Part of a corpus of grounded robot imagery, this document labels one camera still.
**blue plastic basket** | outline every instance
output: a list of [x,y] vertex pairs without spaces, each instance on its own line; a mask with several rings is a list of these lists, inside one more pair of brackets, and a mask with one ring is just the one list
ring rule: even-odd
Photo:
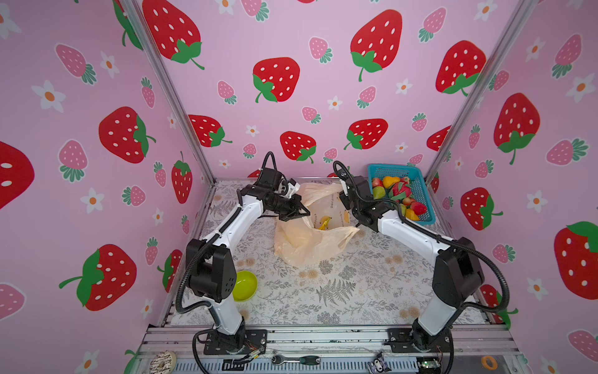
[[425,214],[419,216],[417,223],[421,225],[434,224],[436,222],[436,216],[432,209],[432,203],[430,201],[430,195],[428,189],[423,181],[422,172],[413,166],[404,165],[390,165],[385,163],[373,163],[368,165],[368,178],[370,179],[370,190],[372,189],[373,178],[384,178],[384,177],[409,177],[411,179],[411,192],[417,201],[425,204],[428,211]]

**beige plastic bag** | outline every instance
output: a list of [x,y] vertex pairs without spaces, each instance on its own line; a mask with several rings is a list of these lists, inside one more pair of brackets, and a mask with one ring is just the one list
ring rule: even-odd
[[[302,184],[297,193],[311,215],[287,222],[277,221],[274,253],[290,265],[317,264],[344,251],[359,229],[349,223],[338,193],[340,184]],[[318,230],[331,217],[325,230]]]

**orange ring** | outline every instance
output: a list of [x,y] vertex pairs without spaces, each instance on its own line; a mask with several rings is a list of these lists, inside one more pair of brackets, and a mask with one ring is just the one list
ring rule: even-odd
[[498,369],[498,363],[496,362],[496,360],[492,356],[484,356],[484,357],[482,357],[482,366],[485,367],[488,370],[496,370],[496,369]]

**strawberry wallpaper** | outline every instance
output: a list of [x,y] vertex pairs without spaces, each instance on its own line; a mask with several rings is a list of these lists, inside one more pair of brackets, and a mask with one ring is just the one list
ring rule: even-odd
[[536,6],[438,173],[455,235],[507,277],[494,318],[536,374],[598,371],[596,14],[593,1]]
[[216,177],[425,173],[518,3],[137,1]]
[[118,1],[4,1],[0,371],[129,373],[208,184]]

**green bowl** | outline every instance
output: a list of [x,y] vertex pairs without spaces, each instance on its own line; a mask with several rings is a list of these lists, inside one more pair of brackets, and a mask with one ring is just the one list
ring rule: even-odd
[[236,302],[251,299],[258,289],[258,278],[252,272],[243,270],[237,273],[237,284],[233,289],[233,298]]

